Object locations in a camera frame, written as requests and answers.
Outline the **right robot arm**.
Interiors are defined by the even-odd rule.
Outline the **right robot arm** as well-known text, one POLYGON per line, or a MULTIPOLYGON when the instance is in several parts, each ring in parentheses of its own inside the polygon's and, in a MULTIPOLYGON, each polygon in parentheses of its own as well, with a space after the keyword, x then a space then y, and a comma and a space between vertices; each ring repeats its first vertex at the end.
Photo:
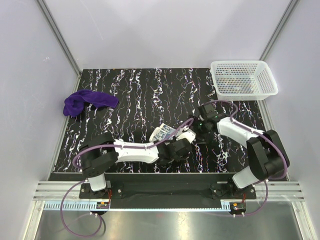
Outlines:
POLYGON ((201 140, 207 134, 217 132, 228 137, 247 150, 248 166, 233 175, 227 185, 228 195, 239 198, 245 188, 265 180, 278 180, 286 176, 290 161, 275 130, 262 131, 249 127, 234 119, 239 110, 234 106, 231 116, 218 114, 213 102, 198 107, 199 116, 194 118, 192 130, 201 140))

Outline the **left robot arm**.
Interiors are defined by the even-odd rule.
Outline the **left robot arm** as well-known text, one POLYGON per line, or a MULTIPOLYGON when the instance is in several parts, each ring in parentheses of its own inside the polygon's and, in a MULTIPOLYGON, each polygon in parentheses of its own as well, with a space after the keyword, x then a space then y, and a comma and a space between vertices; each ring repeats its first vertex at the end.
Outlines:
POLYGON ((142 162, 166 165, 182 161, 192 151, 196 134, 188 129, 177 136, 163 134, 163 140, 132 143, 114 139, 111 133, 97 136, 80 147, 74 165, 88 179, 90 192, 97 198, 108 193, 105 172, 116 163, 142 162))

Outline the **purple towel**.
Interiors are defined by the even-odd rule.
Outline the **purple towel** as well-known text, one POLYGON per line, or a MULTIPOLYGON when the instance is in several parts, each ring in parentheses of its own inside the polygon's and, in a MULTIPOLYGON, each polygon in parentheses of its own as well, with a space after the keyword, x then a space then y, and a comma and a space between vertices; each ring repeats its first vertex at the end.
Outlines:
POLYGON ((119 100, 104 92, 81 89, 64 100, 63 115, 75 118, 83 112, 85 104, 92 104, 97 109, 104 107, 114 109, 119 104, 119 100))

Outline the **blue white patterned towel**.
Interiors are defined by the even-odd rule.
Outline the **blue white patterned towel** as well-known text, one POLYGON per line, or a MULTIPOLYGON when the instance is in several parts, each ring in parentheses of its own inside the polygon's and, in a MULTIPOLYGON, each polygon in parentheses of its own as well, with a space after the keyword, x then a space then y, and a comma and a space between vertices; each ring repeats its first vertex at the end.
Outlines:
POLYGON ((170 136, 176 129, 162 123, 159 127, 156 127, 150 135, 149 141, 161 141, 161 140, 172 140, 173 136, 170 136))

